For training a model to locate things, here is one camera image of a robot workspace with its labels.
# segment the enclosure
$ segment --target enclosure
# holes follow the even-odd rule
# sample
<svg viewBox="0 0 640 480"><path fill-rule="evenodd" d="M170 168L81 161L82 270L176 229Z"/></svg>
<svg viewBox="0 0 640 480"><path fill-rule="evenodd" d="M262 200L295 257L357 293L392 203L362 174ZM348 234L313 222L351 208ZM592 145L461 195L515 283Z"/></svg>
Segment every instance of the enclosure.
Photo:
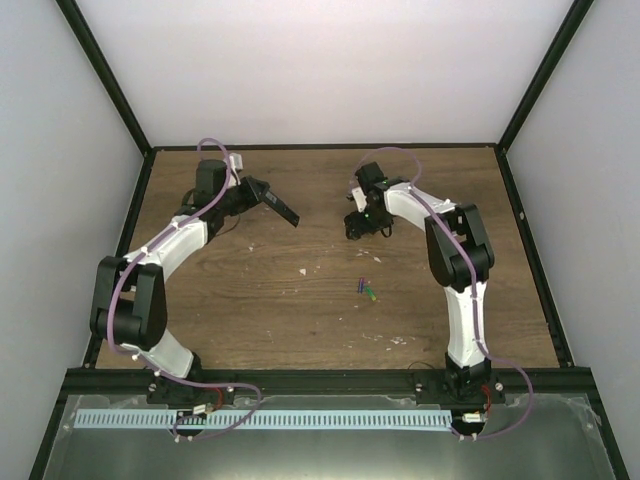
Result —
<svg viewBox="0 0 640 480"><path fill-rule="evenodd" d="M513 425L524 410L526 418L525 398L538 407L513 434L517 448L506 463L507 437L458 451L457 439L442 434L374 440L354 427L335 444L335 432L237 432L212 440L225 449L203 472L241 474L240 444L270 444L261 457L274 458L268 475L292 478L338 475L330 469L338 464L349 478L383 471L423 478L412 448L440 452L430 474L464 475L482 461L493 462L496 470L485 472L493 477L519 462L545 478L637 472L628 420L637 376L630 266L637 228L620 211L637 199L640 8L586 0L29 0L0 11L10 47L0 57L11 159L2 191L12 205L3 243L11 259L3 420L7 431L21 432L20 442L3 442L7 478L25 476L31 464L31 478L90 475L85 469L97 464L84 462L85 450L121 458L127 442L138 463L112 476L142 474L147 442L167 460L178 455L165 445L170 436L144 429L104 436L74 418L83 409L108 417L119 408L163 408L174 415L175 433L177 415L195 405L191 393L90 334L89 311L100 260L123 257L162 231L193 189L199 161L222 158L214 148L195 151L205 137L240 153L242 176L268 182L300 223L292 228L265 204L227 218L166 281L168 328L202 361L204 380L255 385L275 402L256 418L305 409L420 416L431 414L428 406L455 415L478 406L477 398L456 402L439 389L454 333L425 232L398 219L389 238L345 236L356 164L392 146L371 157L388 177L413 177L409 152L422 166L419 189L474 204L482 216L495 253L486 342L492 355L524 368L535 392L527 397L512 364L494 361L489 405L505 403L495 425ZM359 294L359 278L371 296ZM215 393L203 395L198 402ZM220 403L242 408L252 395L232 389ZM27 425L11 414L18 406L33 412ZM545 444L549 435L559 443ZM207 449L198 445L177 448L197 458ZM312 445L336 460L314 464ZM363 466L368 454L389 448ZM519 453L528 448L534 453ZM277 451L290 449L298 460L287 466ZM358 453L348 459L337 450ZM406 470L389 473L398 462ZM121 466L107 463L105 475ZM156 467L169 475L171 467Z"/></svg>

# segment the metal sheet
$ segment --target metal sheet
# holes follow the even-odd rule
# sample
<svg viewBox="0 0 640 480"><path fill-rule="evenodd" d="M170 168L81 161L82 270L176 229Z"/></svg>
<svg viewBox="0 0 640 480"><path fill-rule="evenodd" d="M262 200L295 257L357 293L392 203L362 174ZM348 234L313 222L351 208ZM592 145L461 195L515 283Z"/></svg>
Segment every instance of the metal sheet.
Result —
<svg viewBox="0 0 640 480"><path fill-rule="evenodd" d="M525 403L492 408L490 429ZM596 421L583 399L537 395L521 428L475 443L438 432L244 430L176 444L163 430L63 428L45 478L612 479Z"/></svg>

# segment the black cable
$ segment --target black cable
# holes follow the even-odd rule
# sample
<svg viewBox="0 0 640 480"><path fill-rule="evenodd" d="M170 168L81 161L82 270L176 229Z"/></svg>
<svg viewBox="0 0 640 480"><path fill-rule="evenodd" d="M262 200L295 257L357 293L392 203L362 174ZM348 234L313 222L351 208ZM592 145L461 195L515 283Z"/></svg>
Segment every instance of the black cable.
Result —
<svg viewBox="0 0 640 480"><path fill-rule="evenodd" d="M427 362L421 362L420 360L417 360L415 362L411 362L409 364L409 366L407 367L407 370L411 370L411 367L413 367L414 365L417 365L418 363L425 365L427 367L429 367L431 370L437 370L436 367L434 367L433 365L431 365L430 363Z"/></svg>
<svg viewBox="0 0 640 480"><path fill-rule="evenodd" d="M191 190L189 190L187 193L184 194L184 196L182 197L182 204L181 204L182 206L189 205L189 198L191 197L191 194L195 191L196 189L192 188Z"/></svg>
<svg viewBox="0 0 640 480"><path fill-rule="evenodd" d="M229 233L229 232L231 232L232 230L235 230L235 229L236 229L236 227L240 224L240 219L241 219L241 218L242 218L242 215L238 215L238 220L236 220L236 223L234 223L234 224L233 224L233 227L231 227L229 230L225 230L224 232L217 234L217 235L216 235L216 238L217 238L217 237L221 237L222 235L224 235L224 234L226 234L226 233Z"/></svg>

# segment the black metal frame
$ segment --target black metal frame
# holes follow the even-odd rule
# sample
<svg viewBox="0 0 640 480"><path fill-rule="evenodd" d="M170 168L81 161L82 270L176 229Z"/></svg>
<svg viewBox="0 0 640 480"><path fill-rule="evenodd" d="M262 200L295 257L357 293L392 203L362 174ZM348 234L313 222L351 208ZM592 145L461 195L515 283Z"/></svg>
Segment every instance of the black metal frame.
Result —
<svg viewBox="0 0 640 480"><path fill-rule="evenodd" d="M611 425L589 368L574 367L527 369L538 393L584 394L594 413L600 417L600 434L607 448L616 478L628 479ZM515 370L496 369L504 394L527 391ZM441 382L444 370L207 370L204 381L243 382L257 385L267 395L391 395L416 396L419 403L438 403L423 386ZM67 398L70 395L147 395L158 379L150 370L69 369L56 401L30 478L43 477L53 449ZM179 398L167 398L170 405ZM460 403L451 405L464 408Z"/></svg>
<svg viewBox="0 0 640 480"><path fill-rule="evenodd" d="M193 146L166 146L151 148L142 131L127 99L124 96L116 78L102 54L89 26L75 0L56 0L69 25L78 38L87 57L111 97L116 109L129 129L131 136L144 156L135 193L127 213L125 226L118 243L116 255L124 255L131 243L138 214L142 206L145 191L153 168L156 154L161 150L193 150ZM500 168L505 188L511 203L518 231L525 249L527 260L531 268L540 302L549 327L560 367L551 369L526 369L538 393L582 393L586 394L594 412L601 418L600 433L607 448L611 464L616 477L629 478L624 462L620 455L616 440L609 424L606 412L600 400L597 387L588 368L575 367L569 350L567 339L558 317L553 297L546 280L544 269L537 253L531 229L524 213L522 203L515 185L509 163L507 151L511 147L516 135L522 128L527 116L533 109L544 86L551 77L562 54L568 47L581 21L587 14L593 0L574 0L564 22L549 47L542 63L533 77L524 97L514 113L500 142L495 143L414 143L397 144L408 148L461 148L488 147L493 148L496 161ZM333 144L333 145L235 145L234 150L283 150L283 149L371 149L388 144ZM64 406L69 395L148 395L153 398L150 385L158 383L148 370L98 370L96 361L102 341L92 337L84 358L84 367L69 369L60 394L53 409L53 414L38 452L31 479L42 478L48 462L53 441L57 434ZM526 386L520 374L515 370L494 370L495 375L504 385L504 393L521 393ZM390 394L415 395L419 403L440 403L446 405L441 398L441 392L429 388L417 388L418 385L434 385L441 382L443 370L205 370L204 380L236 381L252 383L259 386L268 395L353 395L353 394ZM171 389L165 390L161 401L180 403L174 398Z"/></svg>

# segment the black joint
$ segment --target black joint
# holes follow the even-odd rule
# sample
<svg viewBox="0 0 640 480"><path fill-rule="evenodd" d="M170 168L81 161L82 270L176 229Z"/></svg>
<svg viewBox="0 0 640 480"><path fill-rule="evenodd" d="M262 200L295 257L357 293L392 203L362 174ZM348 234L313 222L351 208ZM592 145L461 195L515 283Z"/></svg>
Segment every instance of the black joint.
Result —
<svg viewBox="0 0 640 480"><path fill-rule="evenodd" d="M495 256L478 208L475 205L457 206L450 212L440 214L440 218L452 233L463 238L460 245L471 259L477 281L486 282ZM425 232L429 266L434 278L443 287L451 286L463 292L471 285L471 272L462 255L432 217L425 218Z"/></svg>
<svg viewBox="0 0 640 480"><path fill-rule="evenodd" d="M191 362L191 368L187 374L187 380L192 382L203 382L204 374L202 371L202 360L200 360L200 357L196 353L191 352L191 354L193 355L193 361Z"/></svg>
<svg viewBox="0 0 640 480"><path fill-rule="evenodd" d="M367 207L364 212L351 212L344 217L345 234L349 240L358 240L363 235L373 235L388 229L391 236L393 217L384 209Z"/></svg>
<svg viewBox="0 0 640 480"><path fill-rule="evenodd" d="M98 266L93 294L90 328L107 338L107 315L113 290L120 273L127 266L124 258L106 257ZM115 343L128 343L148 351L158 344L167 327L167 301L162 267L136 266L134 300L119 299L113 323Z"/></svg>
<svg viewBox="0 0 640 480"><path fill-rule="evenodd" d="M360 167L356 171L356 178L365 195L376 183L384 182L387 179L376 162L367 163Z"/></svg>
<svg viewBox="0 0 640 480"><path fill-rule="evenodd" d="M488 358L470 367L460 367L446 353L444 362L445 387L456 400L464 400L475 395L480 386L491 378L491 361Z"/></svg>
<svg viewBox="0 0 640 480"><path fill-rule="evenodd" d="M222 160L200 160L196 169L196 188L193 204L202 208L224 187L227 164Z"/></svg>
<svg viewBox="0 0 640 480"><path fill-rule="evenodd" d="M214 210L211 212L211 215L208 215L206 219L203 220L207 223L207 243L213 240L213 238L218 234L222 227L224 226L224 214Z"/></svg>

